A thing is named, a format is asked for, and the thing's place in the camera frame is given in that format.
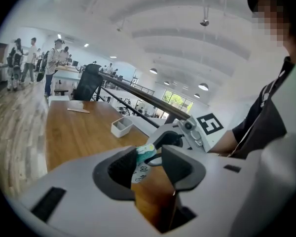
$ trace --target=neck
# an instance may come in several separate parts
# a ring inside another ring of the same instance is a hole
[[[291,62],[296,64],[296,40],[294,38],[290,38],[284,43],[284,47],[290,55]]]

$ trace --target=chair backrest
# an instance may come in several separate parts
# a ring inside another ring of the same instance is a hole
[[[74,99],[80,101],[90,101],[94,92],[101,87],[103,77],[99,75],[100,65],[89,64],[82,73],[77,89],[74,91]]]

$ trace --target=black rectangular slot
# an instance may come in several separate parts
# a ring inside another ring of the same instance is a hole
[[[43,222],[47,222],[57,205],[65,195],[66,190],[52,187],[33,207],[31,212]]]
[[[228,169],[228,170],[231,170],[231,171],[233,171],[233,172],[236,172],[236,173],[239,173],[240,170],[241,170],[240,167],[233,166],[233,165],[229,165],[229,164],[226,165],[224,168],[225,168],[225,169]]]

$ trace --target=white container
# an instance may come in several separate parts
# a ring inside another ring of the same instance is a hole
[[[129,133],[132,128],[133,122],[126,117],[122,117],[112,123],[111,133],[115,135],[115,137],[120,138],[127,133]]]

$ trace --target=person in striped shirt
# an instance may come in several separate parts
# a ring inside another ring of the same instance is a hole
[[[61,39],[55,40],[55,47],[48,52],[47,64],[45,69],[45,75],[46,75],[45,96],[50,96],[51,81],[53,79],[53,75],[56,69],[56,64],[59,58],[58,50],[62,48],[63,43],[64,42]]]

